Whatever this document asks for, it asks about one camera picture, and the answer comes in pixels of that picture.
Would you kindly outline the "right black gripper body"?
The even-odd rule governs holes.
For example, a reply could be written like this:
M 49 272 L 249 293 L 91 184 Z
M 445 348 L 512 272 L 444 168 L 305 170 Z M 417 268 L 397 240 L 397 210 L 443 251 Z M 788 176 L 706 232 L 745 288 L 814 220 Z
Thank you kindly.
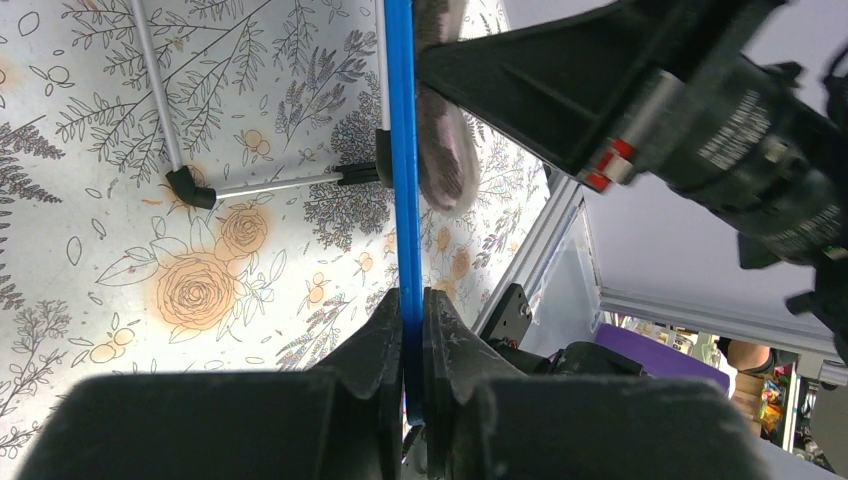
M 794 94 L 800 72 L 739 57 L 700 104 L 667 71 L 641 95 L 639 170 L 732 227 L 743 265 L 847 258 L 847 79 L 823 76 L 817 112 Z

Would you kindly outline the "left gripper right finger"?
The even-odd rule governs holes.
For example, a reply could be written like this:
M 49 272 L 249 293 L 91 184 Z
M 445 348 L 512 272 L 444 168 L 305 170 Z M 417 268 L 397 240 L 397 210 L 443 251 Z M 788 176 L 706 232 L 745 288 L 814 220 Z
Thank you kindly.
M 560 375 L 524 373 L 424 292 L 432 479 L 768 479 L 761 442 L 711 382 L 599 375 L 570 347 Z

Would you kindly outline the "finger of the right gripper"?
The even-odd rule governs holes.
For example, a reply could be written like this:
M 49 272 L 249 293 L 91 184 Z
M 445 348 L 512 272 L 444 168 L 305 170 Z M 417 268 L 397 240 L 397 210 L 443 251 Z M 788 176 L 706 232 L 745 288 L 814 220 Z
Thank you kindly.
M 666 159 L 714 107 L 775 1 L 616 1 L 436 46 L 422 84 L 596 191 Z

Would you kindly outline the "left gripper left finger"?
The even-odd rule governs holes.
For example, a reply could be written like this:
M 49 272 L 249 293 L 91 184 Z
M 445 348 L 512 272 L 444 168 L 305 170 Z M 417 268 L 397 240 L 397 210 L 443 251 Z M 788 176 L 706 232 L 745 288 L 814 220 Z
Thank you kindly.
M 313 367 L 108 375 L 77 384 L 22 479 L 396 479 L 403 325 L 388 291 Z

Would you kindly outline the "silver sparkly scrub sponge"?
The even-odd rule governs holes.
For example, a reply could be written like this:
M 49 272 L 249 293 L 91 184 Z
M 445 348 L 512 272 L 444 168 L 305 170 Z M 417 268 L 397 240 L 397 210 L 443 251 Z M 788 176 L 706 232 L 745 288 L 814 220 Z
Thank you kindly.
M 414 45 L 428 48 L 460 39 L 464 1 L 415 1 Z M 462 110 L 422 82 L 416 83 L 419 190 L 429 206 L 448 217 L 465 214 L 480 186 L 480 162 Z

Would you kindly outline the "blue framed whiteboard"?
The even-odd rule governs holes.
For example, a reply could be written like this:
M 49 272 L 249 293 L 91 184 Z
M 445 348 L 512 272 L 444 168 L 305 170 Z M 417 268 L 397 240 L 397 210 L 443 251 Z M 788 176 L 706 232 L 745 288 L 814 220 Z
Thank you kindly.
M 419 215 L 413 4 L 410 1 L 377 1 L 374 6 L 381 108 L 378 138 L 390 146 L 395 202 L 405 413 L 410 425 L 421 426 L 425 422 L 421 345 L 424 284 Z M 172 167 L 166 179 L 178 199 L 189 206 L 211 209 L 217 201 L 225 198 L 321 183 L 340 183 L 345 179 L 345 174 L 333 173 L 221 191 L 198 186 L 181 159 L 143 3 L 132 2 L 131 14 L 141 42 L 144 64 Z

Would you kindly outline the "floral table mat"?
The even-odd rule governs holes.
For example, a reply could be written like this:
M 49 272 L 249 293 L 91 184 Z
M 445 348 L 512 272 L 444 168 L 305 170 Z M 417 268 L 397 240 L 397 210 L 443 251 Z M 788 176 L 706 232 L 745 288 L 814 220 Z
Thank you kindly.
M 1 5 L 1 475 L 96 375 L 301 369 L 398 280 L 378 1 Z

